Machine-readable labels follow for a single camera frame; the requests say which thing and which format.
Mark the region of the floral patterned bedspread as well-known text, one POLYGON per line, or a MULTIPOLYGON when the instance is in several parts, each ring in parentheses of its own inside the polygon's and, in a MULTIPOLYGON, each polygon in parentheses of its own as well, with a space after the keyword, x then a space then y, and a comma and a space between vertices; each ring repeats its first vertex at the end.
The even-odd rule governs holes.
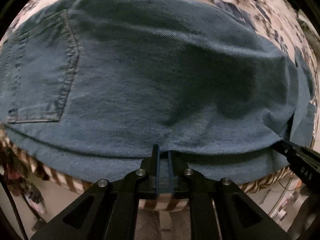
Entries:
MULTIPOLYGON (((9 29, 6 31, 3 42, 8 38, 9 34, 17 29, 24 21, 31 17, 40 9, 56 2, 58 0, 30 0, 17 14, 9 29)), ((317 106, 315 116, 311 121, 313 124, 313 134, 311 142, 306 143, 307 146, 314 148, 315 142, 319 141, 319 81, 318 81, 318 67, 319 61, 316 63, 317 56, 319 55, 319 35, 315 28, 310 23, 308 18, 301 10, 294 9, 287 0, 197 0, 200 2, 212 4, 225 8, 231 13, 236 15, 240 13, 240 19, 252 24, 255 32, 263 37, 268 38, 279 48, 288 52, 293 56, 294 44, 303 53, 304 60, 308 64, 312 73, 313 81, 315 84, 315 95, 310 101, 311 104, 317 106)), ((8 147, 13 150, 17 160, 20 161, 18 169, 27 168, 28 172, 36 175, 36 168, 43 168, 44 175, 49 176, 49 181, 69 190, 71 192, 81 194, 91 186, 83 180, 67 176, 61 172, 57 172, 50 166, 43 164, 37 159, 33 158, 26 151, 17 147, 10 141, 4 128, 1 128, 1 147, 8 147)), ((27 179, 26 171, 22 171, 22 178, 27 179)), ((289 167, 278 169, 268 176, 257 179, 252 182, 240 185, 240 188, 245 193, 256 193, 271 187, 274 184, 279 184, 285 177, 293 177, 293 172, 289 167)), ((158 200, 140 200, 140 209, 151 209, 157 211, 180 211, 187 207, 187 200, 173 200, 169 194, 160 195, 158 200)))

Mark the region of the blue denim pants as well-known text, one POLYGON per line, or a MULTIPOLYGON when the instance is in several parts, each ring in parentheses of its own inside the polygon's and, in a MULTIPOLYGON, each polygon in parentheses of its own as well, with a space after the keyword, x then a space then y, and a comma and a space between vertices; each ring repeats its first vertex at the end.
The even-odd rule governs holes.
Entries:
POLYGON ((239 14, 193 0, 58 0, 1 51, 1 122, 64 174, 118 180, 158 144, 212 179, 250 182, 309 146, 313 78, 239 14))

